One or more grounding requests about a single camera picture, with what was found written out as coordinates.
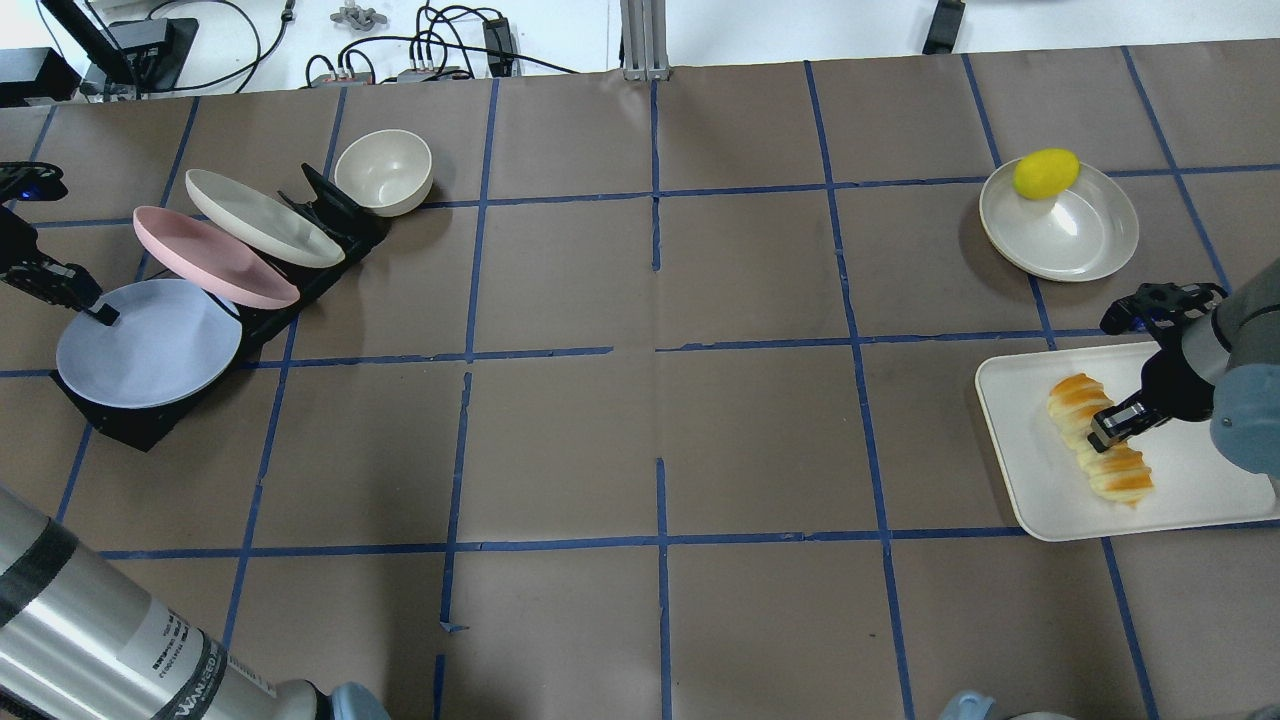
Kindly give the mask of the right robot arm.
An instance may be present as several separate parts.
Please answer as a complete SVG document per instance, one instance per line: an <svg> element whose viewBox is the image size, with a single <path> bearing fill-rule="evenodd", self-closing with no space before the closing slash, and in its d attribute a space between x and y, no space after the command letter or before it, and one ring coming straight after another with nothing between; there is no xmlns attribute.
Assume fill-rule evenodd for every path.
<svg viewBox="0 0 1280 720"><path fill-rule="evenodd" d="M1279 474L1279 263L1238 291L1215 283L1144 283L1108 306L1106 334L1142 327L1158 345L1139 389L1097 411L1087 441L1102 454L1169 421L1207 421L1230 464Z"/></svg>

